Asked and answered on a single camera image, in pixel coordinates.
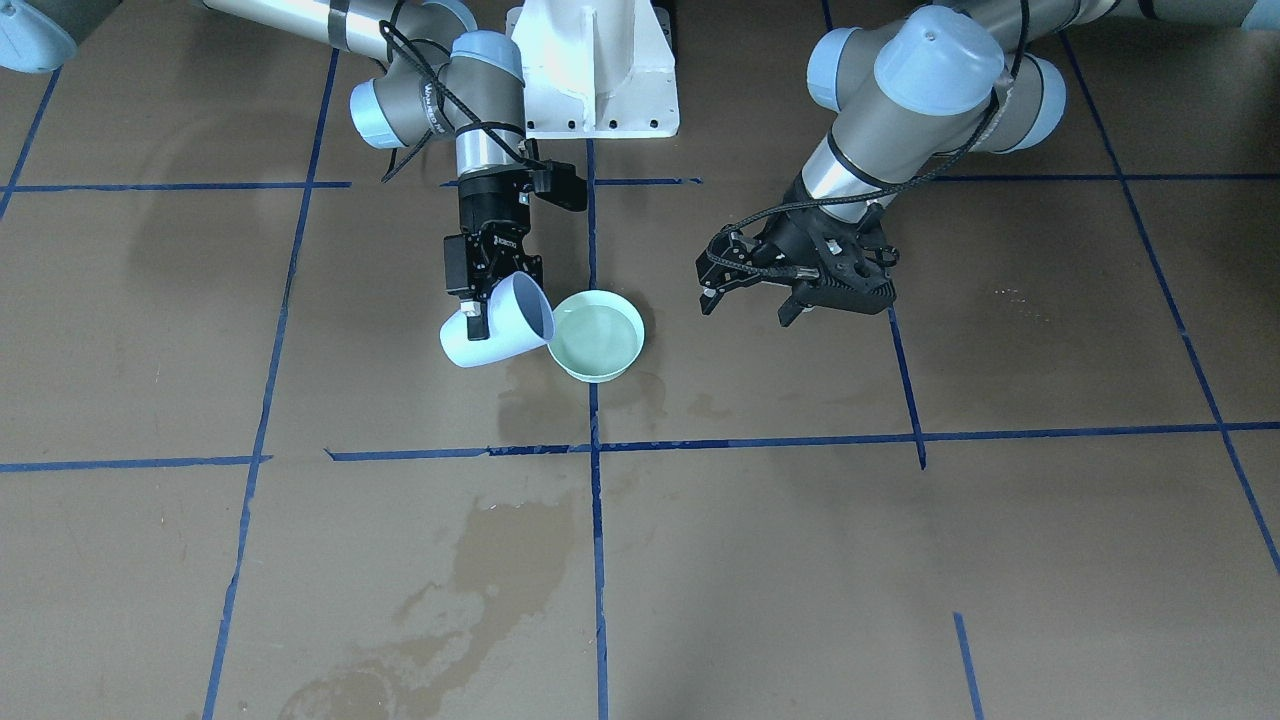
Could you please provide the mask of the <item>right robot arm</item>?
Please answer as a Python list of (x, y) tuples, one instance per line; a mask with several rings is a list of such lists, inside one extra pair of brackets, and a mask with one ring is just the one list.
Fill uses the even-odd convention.
[(206, 1), (233, 15), (378, 63), (357, 85), (349, 114), (375, 149), (408, 155), (454, 145), (460, 228), (443, 241), (445, 291), (460, 305), (466, 347), (494, 340), (500, 295), (541, 284), (541, 259), (524, 249), (529, 199), (554, 184), (561, 164), (527, 149), (518, 46), (481, 29), (462, 1)]

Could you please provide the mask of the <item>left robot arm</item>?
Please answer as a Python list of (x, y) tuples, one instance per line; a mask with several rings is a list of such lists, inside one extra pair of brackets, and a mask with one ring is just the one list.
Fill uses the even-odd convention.
[(1107, 15), (1276, 29), (1275, 1), (932, 1), (878, 28), (836, 28), (806, 65), (812, 99), (836, 118), (774, 208), (726, 225), (695, 263), (703, 314), (726, 293), (788, 288), (790, 325), (813, 307), (876, 315), (896, 300), (887, 206), (970, 152), (1042, 142), (1066, 85), (1028, 44)]

